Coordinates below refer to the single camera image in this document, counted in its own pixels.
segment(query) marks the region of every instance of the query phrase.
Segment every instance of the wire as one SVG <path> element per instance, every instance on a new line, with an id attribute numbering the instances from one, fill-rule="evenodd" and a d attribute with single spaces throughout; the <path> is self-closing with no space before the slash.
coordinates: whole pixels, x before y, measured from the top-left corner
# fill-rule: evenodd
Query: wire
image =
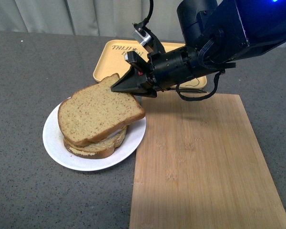
<path id="1" fill-rule="evenodd" d="M 152 14 L 153 14 L 153 0 L 149 0 L 149 12 L 147 17 L 143 20 L 143 26 L 145 26 L 149 22 Z"/>

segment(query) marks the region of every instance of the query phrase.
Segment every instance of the yellow tray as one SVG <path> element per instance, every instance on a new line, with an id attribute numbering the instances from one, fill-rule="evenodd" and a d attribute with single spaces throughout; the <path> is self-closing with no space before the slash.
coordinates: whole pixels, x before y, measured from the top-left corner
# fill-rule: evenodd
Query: yellow tray
<path id="1" fill-rule="evenodd" d="M 181 43 L 162 43 L 167 52 L 184 46 Z M 93 78 L 100 82 L 106 76 L 118 73 L 122 77 L 130 68 L 124 60 L 129 51 L 136 51 L 145 61 L 148 61 L 147 51 L 137 41 L 112 40 L 106 43 L 101 57 L 93 72 Z M 180 85 L 180 88 L 191 87 L 202 89 L 207 83 L 206 77 L 193 79 Z"/>

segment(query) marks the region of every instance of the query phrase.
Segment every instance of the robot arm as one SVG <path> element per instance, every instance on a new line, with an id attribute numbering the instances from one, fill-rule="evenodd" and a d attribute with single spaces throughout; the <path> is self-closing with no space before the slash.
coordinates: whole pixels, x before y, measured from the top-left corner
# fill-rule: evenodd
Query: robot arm
<path id="1" fill-rule="evenodd" d="M 157 91 L 177 85 L 187 100 L 180 94 L 181 83 L 218 72 L 205 99 L 215 93 L 219 75 L 235 67 L 231 61 L 263 55 L 286 42 L 286 0 L 223 0 L 220 5 L 216 0 L 184 0 L 177 14 L 185 46 L 171 52 L 146 27 L 151 12 L 152 7 L 143 22 L 134 24 L 134 37 L 148 51 L 149 62 L 128 52 L 125 60 L 131 67 L 111 87 L 113 92 L 156 97 Z"/>

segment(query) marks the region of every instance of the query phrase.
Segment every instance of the white plate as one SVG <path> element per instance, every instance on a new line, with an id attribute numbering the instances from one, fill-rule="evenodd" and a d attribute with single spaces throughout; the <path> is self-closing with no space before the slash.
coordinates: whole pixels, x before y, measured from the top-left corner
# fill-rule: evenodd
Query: white plate
<path id="1" fill-rule="evenodd" d="M 126 159 L 141 143 L 146 118 L 128 126 L 123 143 L 115 152 L 104 159 L 85 159 L 70 153 L 63 145 L 63 135 L 58 126 L 57 113 L 60 104 L 51 112 L 44 124 L 42 138 L 45 149 L 54 161 L 62 166 L 79 171 L 95 171 L 108 168 Z"/>

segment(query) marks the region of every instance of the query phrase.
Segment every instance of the bread crust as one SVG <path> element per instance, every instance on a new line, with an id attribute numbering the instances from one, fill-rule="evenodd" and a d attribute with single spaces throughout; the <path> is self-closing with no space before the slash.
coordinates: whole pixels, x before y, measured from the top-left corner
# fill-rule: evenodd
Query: bread crust
<path id="1" fill-rule="evenodd" d="M 78 147 L 72 145 L 68 139 L 64 138 L 63 143 L 65 148 L 72 154 L 87 158 L 87 159 L 102 159 L 111 156 L 115 149 L 118 148 L 126 136 L 127 127 L 125 126 L 123 130 L 117 133 L 115 136 L 112 136 L 109 139 L 104 140 L 103 142 L 92 143 L 88 147 Z M 99 144 L 108 144 L 106 148 L 98 150 Z"/>
<path id="2" fill-rule="evenodd" d="M 117 79 L 119 79 L 119 75 L 117 73 L 113 74 L 112 76 L 108 76 L 108 77 L 116 77 Z M 81 91 L 83 91 L 87 88 L 90 88 L 90 87 L 93 87 L 93 85 L 89 86 L 89 87 L 82 88 L 81 90 L 75 92 L 71 96 L 71 98 L 69 98 L 69 99 L 72 99 L 73 96 L 76 96 L 76 94 L 78 94 Z M 140 106 L 140 104 L 138 103 L 138 101 L 135 99 L 135 97 L 132 94 L 128 94 L 128 96 L 131 97 L 132 100 L 136 101 L 136 108 L 135 109 L 138 110 L 137 115 L 134 115 L 130 118 L 126 118 L 126 119 L 116 123 L 116 125 L 112 126 L 111 128 L 108 128 L 108 129 L 106 129 L 106 130 L 104 130 L 104 131 L 102 131 L 102 132 L 100 132 L 94 136 L 86 137 L 84 139 L 77 140 L 77 141 L 72 140 L 70 134 L 68 135 L 63 131 L 65 124 L 61 122 L 60 114 L 61 114 L 61 110 L 64 109 L 64 106 L 66 105 L 66 103 L 69 99 L 63 101 L 59 107 L 59 110 L 58 110 L 58 125 L 59 125 L 59 128 L 60 128 L 62 134 L 70 143 L 72 143 L 72 145 L 78 146 L 78 147 L 85 147 L 85 146 L 90 145 L 93 142 L 102 141 L 102 140 L 106 139 L 111 133 L 118 131 L 125 126 L 130 125 L 130 124 L 144 118 L 145 117 L 145 110 Z"/>

